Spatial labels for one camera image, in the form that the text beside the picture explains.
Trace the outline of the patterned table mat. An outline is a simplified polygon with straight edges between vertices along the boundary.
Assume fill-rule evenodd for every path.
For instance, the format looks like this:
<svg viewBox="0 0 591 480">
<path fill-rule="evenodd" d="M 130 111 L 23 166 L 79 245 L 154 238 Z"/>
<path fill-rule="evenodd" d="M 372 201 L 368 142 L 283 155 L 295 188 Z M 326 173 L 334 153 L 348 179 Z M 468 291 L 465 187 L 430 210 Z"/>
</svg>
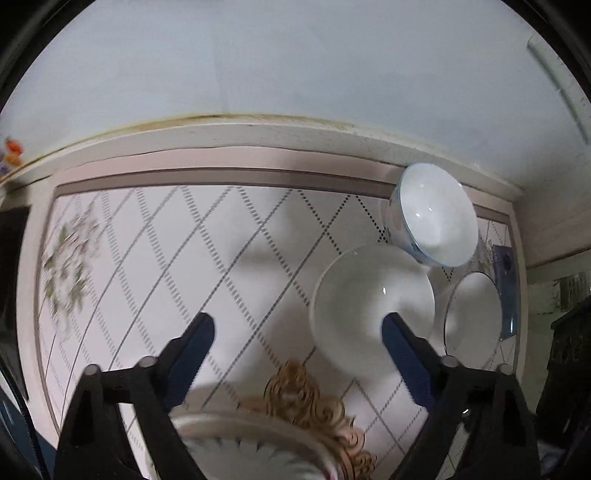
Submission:
<svg viewBox="0 0 591 480">
<path fill-rule="evenodd" d="M 60 173 L 39 239 L 36 302 L 38 366 L 58 439 L 71 433 L 85 385 L 141 365 L 154 369 L 166 344 L 202 312 L 214 320 L 211 350 L 183 402 L 163 414 L 263 414 L 320 440 L 342 479 L 390 477 L 429 411 L 396 366 L 377 380 L 335 368 L 315 346 L 310 305 L 318 279 L 342 254 L 398 247 L 387 239 L 383 208 L 407 167 L 228 147 L 112 158 Z M 454 287 L 471 272 L 496 285 L 492 247 L 516 247 L 508 203 L 446 171 L 473 203 L 479 239 L 457 268 L 411 255 L 433 288 L 435 321 L 425 339 L 440 355 L 448 355 L 444 320 Z M 483 370 L 522 372 L 520 320 L 519 308 L 517 334 L 499 339 Z"/>
</svg>

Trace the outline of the white bowl blue pattern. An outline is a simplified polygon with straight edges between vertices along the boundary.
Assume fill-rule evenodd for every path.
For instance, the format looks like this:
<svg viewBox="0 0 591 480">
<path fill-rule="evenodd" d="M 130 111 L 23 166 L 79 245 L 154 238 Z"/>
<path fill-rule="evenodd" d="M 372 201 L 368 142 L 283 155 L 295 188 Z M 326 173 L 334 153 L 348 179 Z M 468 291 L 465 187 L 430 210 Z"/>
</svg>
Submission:
<svg viewBox="0 0 591 480">
<path fill-rule="evenodd" d="M 477 249 L 472 201 L 451 174 L 433 164 L 404 170 L 383 208 L 383 223 L 390 243 L 426 265 L 457 268 Z"/>
</svg>

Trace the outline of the blue smartphone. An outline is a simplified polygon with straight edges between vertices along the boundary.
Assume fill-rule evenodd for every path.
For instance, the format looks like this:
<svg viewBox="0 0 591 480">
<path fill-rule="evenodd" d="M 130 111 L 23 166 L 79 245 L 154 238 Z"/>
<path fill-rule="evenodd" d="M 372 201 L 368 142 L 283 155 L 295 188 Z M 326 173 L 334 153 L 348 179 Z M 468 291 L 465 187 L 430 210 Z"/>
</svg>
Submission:
<svg viewBox="0 0 591 480">
<path fill-rule="evenodd" d="M 496 286 L 502 306 L 500 339 L 505 340 L 516 335 L 519 326 L 517 262 L 511 247 L 494 245 L 492 252 Z"/>
</svg>

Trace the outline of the white bowl thin dark rim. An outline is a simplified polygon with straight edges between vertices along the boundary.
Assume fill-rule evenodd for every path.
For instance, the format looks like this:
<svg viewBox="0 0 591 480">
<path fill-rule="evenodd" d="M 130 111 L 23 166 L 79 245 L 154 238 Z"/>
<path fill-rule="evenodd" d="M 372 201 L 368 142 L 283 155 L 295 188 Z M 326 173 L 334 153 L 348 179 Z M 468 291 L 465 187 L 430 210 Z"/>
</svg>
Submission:
<svg viewBox="0 0 591 480">
<path fill-rule="evenodd" d="M 465 275 L 449 296 L 444 320 L 446 353 L 468 368 L 484 369 L 500 339 L 502 304 L 492 278 Z"/>
</svg>

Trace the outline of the colourful wall sticker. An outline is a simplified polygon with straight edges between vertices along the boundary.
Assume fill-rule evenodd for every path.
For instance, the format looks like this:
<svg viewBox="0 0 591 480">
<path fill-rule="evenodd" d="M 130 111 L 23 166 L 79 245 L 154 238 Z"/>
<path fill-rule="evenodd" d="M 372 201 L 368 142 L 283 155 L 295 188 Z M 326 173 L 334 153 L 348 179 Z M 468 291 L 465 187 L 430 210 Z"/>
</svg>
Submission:
<svg viewBox="0 0 591 480">
<path fill-rule="evenodd" d="M 10 137 L 6 137 L 1 147 L 0 176 L 5 177 L 22 165 L 22 145 Z"/>
</svg>

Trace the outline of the white plate blue leaf rim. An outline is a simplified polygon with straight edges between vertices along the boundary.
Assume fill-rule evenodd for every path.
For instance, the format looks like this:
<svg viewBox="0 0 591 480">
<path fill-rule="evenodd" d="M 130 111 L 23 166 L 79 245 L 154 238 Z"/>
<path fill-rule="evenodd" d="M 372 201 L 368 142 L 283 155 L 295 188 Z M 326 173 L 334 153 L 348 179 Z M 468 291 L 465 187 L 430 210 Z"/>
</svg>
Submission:
<svg viewBox="0 0 591 480">
<path fill-rule="evenodd" d="M 242 411 L 139 414 L 157 479 L 342 479 L 334 455 L 283 420 Z"/>
</svg>

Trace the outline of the plain white bowl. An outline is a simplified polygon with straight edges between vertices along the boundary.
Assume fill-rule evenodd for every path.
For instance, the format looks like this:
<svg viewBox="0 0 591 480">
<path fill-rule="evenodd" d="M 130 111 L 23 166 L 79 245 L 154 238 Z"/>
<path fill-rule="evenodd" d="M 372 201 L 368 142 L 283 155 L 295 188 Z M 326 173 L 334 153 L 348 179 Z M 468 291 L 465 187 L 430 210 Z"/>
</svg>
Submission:
<svg viewBox="0 0 591 480">
<path fill-rule="evenodd" d="M 435 296 L 426 270 L 404 250 L 372 244 L 342 254 L 311 296 L 315 346 L 335 368 L 377 380 L 394 374 L 382 322 L 397 313 L 420 337 L 431 335 Z"/>
</svg>

